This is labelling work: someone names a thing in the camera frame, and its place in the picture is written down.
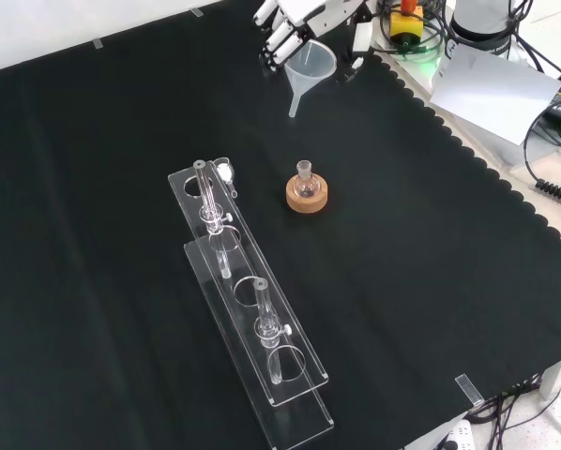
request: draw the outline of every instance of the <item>clear plastic funnel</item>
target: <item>clear plastic funnel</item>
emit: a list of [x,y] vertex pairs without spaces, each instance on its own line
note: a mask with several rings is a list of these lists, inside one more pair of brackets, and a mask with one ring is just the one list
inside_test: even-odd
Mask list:
[[293,89],[289,116],[295,117],[301,96],[335,73],[337,58],[326,45],[316,40],[309,40],[287,61],[284,68]]

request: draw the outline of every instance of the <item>red knob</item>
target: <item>red knob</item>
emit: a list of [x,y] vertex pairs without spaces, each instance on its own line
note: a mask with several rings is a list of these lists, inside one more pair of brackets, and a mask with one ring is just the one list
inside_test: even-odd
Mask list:
[[402,12],[416,11],[417,0],[402,0]]

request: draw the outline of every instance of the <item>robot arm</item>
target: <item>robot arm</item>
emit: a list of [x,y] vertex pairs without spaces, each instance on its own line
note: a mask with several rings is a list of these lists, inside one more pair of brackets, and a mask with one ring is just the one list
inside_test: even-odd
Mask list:
[[[370,11],[365,0],[265,0],[253,16],[256,26],[271,31],[261,55],[265,65],[274,71],[281,68],[308,40],[348,21],[359,8]],[[362,27],[356,34],[358,46],[365,42],[368,50],[372,27]]]

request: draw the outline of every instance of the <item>power strip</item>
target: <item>power strip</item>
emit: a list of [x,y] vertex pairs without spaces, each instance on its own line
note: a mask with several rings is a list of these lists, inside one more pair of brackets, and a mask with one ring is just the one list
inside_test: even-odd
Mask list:
[[458,422],[458,425],[449,432],[444,448],[453,448],[454,450],[475,450],[475,440],[472,436],[470,422],[467,420],[461,420]]

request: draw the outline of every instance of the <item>white paper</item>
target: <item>white paper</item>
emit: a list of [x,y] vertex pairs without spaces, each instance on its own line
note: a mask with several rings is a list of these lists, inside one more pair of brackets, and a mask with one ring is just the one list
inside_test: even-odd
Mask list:
[[459,45],[431,103],[520,145],[560,87],[530,67]]

